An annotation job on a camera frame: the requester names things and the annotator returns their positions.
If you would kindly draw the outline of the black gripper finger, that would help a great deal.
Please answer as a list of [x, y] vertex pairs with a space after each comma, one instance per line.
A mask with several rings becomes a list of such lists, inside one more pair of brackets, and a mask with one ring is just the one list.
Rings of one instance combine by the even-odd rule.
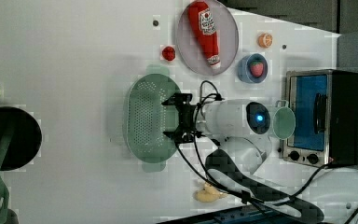
[[164, 132], [164, 134], [173, 140], [175, 144], [186, 144], [192, 143], [194, 141], [194, 136], [192, 133], [184, 132]]
[[193, 95], [191, 93], [178, 93], [169, 97], [162, 105], [187, 105], [191, 102]]

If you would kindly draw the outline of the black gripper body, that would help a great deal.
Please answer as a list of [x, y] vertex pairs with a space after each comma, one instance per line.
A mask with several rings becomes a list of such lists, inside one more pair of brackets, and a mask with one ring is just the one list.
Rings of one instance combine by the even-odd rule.
[[197, 129], [197, 113], [198, 105], [181, 103], [178, 107], [179, 111], [179, 137], [181, 139], [194, 139], [200, 137], [200, 131]]

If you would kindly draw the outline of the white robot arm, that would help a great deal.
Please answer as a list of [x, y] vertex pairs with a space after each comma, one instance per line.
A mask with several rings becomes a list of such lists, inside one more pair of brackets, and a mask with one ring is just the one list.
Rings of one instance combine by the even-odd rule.
[[287, 106], [267, 108], [258, 102], [220, 99], [210, 94], [196, 105], [190, 93], [176, 93], [164, 101], [178, 113], [179, 124], [165, 134], [176, 145], [196, 144], [203, 135], [220, 135], [225, 143], [200, 162], [207, 183], [241, 199], [262, 205], [304, 224], [358, 224], [358, 164], [330, 161], [295, 189], [254, 175], [269, 153], [250, 140], [282, 133], [278, 120]]

